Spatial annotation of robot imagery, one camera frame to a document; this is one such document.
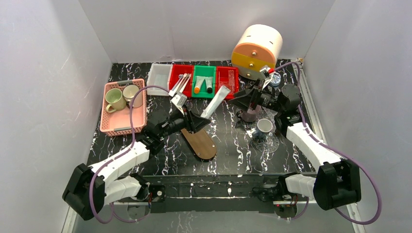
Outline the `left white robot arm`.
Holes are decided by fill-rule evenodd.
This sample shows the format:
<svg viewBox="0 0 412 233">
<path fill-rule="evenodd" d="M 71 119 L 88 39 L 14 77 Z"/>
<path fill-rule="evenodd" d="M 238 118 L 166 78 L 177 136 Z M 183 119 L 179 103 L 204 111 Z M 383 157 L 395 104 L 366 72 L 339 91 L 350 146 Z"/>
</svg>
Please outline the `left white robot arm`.
<svg viewBox="0 0 412 233">
<path fill-rule="evenodd" d="M 149 160 L 152 155 L 164 148 L 164 138 L 182 129 L 197 133 L 210 123 L 210 113 L 198 115 L 189 109 L 176 110 L 164 121 L 148 121 L 140 133 L 132 134 L 131 145 L 107 159 L 87 166 L 78 165 L 63 192 L 62 199 L 83 220 L 100 218 L 101 209 L 115 201 L 136 197 L 142 188 L 147 188 L 137 174 L 125 178 L 121 176 L 133 167 Z"/>
</svg>

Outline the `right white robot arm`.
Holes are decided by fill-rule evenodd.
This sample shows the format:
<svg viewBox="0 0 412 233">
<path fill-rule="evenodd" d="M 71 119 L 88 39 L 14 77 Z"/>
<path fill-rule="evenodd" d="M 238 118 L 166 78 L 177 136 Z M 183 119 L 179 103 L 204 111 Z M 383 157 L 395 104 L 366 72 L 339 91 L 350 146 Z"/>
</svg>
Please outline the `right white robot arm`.
<svg viewBox="0 0 412 233">
<path fill-rule="evenodd" d="M 261 89 L 258 82 L 234 94 L 229 100 L 241 110 L 261 106 L 274 110 L 276 128 L 296 145 L 315 168 L 316 177 L 297 172 L 280 176 L 273 188 L 280 196 L 299 194 L 315 200 L 323 210 L 330 210 L 361 200 L 360 168 L 322 146 L 300 115 L 300 90 L 286 84 L 277 91 Z"/>
</svg>

